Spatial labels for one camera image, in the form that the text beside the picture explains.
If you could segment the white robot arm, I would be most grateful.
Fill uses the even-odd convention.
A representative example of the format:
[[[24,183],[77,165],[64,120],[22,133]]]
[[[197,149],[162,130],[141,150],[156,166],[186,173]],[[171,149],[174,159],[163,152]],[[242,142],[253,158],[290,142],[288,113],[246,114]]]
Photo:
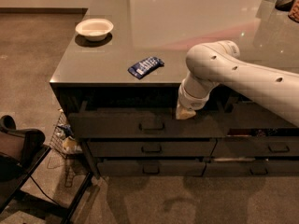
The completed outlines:
[[[239,60],[240,50],[224,40],[195,45],[186,55],[187,76],[178,89],[178,119],[188,119],[204,107],[218,85],[299,126],[299,75]]]

